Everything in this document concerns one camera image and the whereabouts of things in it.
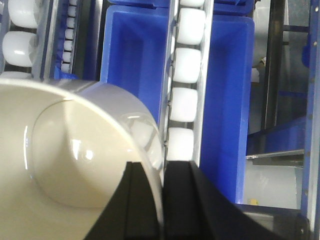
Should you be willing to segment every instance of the blue bin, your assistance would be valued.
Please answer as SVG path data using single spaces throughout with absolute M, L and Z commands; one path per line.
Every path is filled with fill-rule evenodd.
M 135 95 L 158 123 L 168 9 L 113 5 L 106 16 L 100 80 Z
M 213 16 L 200 168 L 233 203 L 242 203 L 253 61 L 251 18 Z
M 159 121 L 168 9 L 107 10 L 101 81 L 137 96 Z M 213 17 L 201 169 L 233 203 L 242 201 L 254 46 L 253 20 Z
M 109 0 L 110 3 L 142 8 L 168 8 L 170 0 Z M 214 13 L 246 16 L 254 9 L 255 0 L 215 0 Z

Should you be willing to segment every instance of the white cylindrical object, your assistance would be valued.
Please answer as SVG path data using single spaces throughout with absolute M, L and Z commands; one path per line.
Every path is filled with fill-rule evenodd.
M 128 161 L 141 164 L 157 222 L 163 224 L 159 170 L 127 125 L 137 118 L 149 122 L 160 141 L 148 109 L 124 89 L 101 81 L 45 82 L 0 79 L 0 123 L 6 126 L 0 134 L 5 216 L 0 238 L 83 239 L 117 190 Z M 15 200 L 27 207 L 17 207 Z M 27 228 L 13 227 L 31 216 Z
M 74 18 L 76 16 L 76 11 L 77 11 L 77 8 L 75 6 L 69 6 L 68 7 L 68 16 Z
M 70 41 L 70 40 L 64 41 L 63 48 L 66 51 L 71 51 L 72 50 L 72 41 Z
M 32 74 L 22 71 L 4 71 L 0 79 L 32 79 Z
M 36 0 L 9 0 L 8 12 L 11 21 L 23 28 L 38 27 L 39 6 Z
M 71 52 L 64 51 L 62 54 L 62 59 L 64 62 L 70 63 L 71 62 Z
M 182 127 L 168 129 L 168 161 L 190 161 L 194 153 L 194 131 Z
M 70 29 L 74 29 L 75 28 L 75 18 L 74 17 L 68 17 L 66 19 L 66 26 Z
M 2 41 L 4 59 L 11 65 L 32 67 L 37 51 L 37 35 L 24 31 L 9 31 Z
M 77 0 L 70 0 L 69 4 L 72 6 L 77 6 Z
M 193 48 L 178 47 L 175 50 L 173 81 L 194 84 L 198 81 L 201 52 Z
M 193 122 L 197 114 L 197 90 L 174 87 L 172 89 L 170 120 L 178 122 Z
M 186 7 L 201 7 L 205 3 L 205 0 L 180 0 L 180 4 Z
M 64 36 L 66 39 L 69 39 L 69 40 L 74 39 L 74 30 L 73 29 L 66 29 L 64 32 Z
M 68 74 L 68 73 L 69 73 L 69 70 L 70 70 L 70 64 L 69 64 L 69 63 L 62 63 L 62 64 L 61 64 L 61 71 L 62 71 L 63 73 Z
M 205 21 L 205 11 L 194 8 L 181 8 L 176 41 L 180 44 L 200 44 L 204 35 Z

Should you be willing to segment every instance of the blue panel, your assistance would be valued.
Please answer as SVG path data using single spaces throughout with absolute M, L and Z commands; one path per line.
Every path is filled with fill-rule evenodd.
M 168 9 L 113 5 L 107 10 L 100 80 L 139 98 L 160 118 Z
M 100 80 L 137 96 L 159 121 L 168 12 L 107 10 Z M 201 169 L 234 203 L 242 200 L 254 23 L 214 16 L 203 121 Z
M 305 146 L 306 117 L 250 134 L 247 155 L 300 150 Z
M 233 203 L 243 198 L 253 46 L 251 18 L 213 16 L 200 168 Z
M 110 3 L 143 8 L 168 8 L 170 0 L 109 0 Z M 254 9 L 255 0 L 215 0 L 214 13 L 246 16 Z

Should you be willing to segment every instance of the white plastic roller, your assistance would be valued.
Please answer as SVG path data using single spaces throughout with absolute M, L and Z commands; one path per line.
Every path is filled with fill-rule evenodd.
M 70 0 L 69 4 L 72 6 L 77 6 L 77 0 Z
M 70 29 L 74 29 L 75 28 L 75 18 L 74 17 L 68 17 L 66 19 L 66 26 Z
M 197 49 L 178 47 L 175 50 L 173 81 L 194 84 L 198 81 L 201 52 Z
M 62 59 L 64 62 L 70 63 L 71 62 L 71 52 L 64 51 L 62 54 Z
M 181 8 L 176 41 L 180 44 L 200 44 L 204 35 L 205 21 L 205 11 L 194 8 Z
M 34 33 L 9 31 L 2 41 L 4 59 L 11 65 L 32 67 L 37 44 L 37 35 Z
M 74 30 L 73 29 L 66 29 L 64 32 L 64 36 L 68 40 L 74 39 Z
M 198 92 L 185 87 L 172 89 L 170 120 L 193 122 L 197 114 Z
M 76 16 L 76 11 L 77 11 L 77 8 L 75 6 L 69 6 L 68 7 L 68 16 L 74 18 Z
M 180 4 L 186 7 L 201 7 L 205 3 L 205 0 L 180 0 Z
M 61 71 L 63 73 L 69 73 L 70 70 L 70 64 L 69 63 L 62 63 L 61 64 Z
M 32 74 L 22 71 L 4 71 L 0 79 L 32 79 Z
M 38 27 L 39 5 L 36 0 L 9 0 L 8 12 L 11 21 L 23 28 Z
M 190 161 L 194 153 L 194 131 L 182 127 L 168 129 L 168 161 Z
M 70 40 L 64 41 L 63 48 L 66 51 L 71 51 L 72 50 L 72 41 L 70 41 Z

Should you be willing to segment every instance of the blue metal frame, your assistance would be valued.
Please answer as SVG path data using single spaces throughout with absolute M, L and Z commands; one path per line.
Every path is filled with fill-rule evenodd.
M 320 239 L 320 31 L 319 0 L 311 0 L 310 67 L 304 144 L 301 214 L 310 221 L 310 239 Z

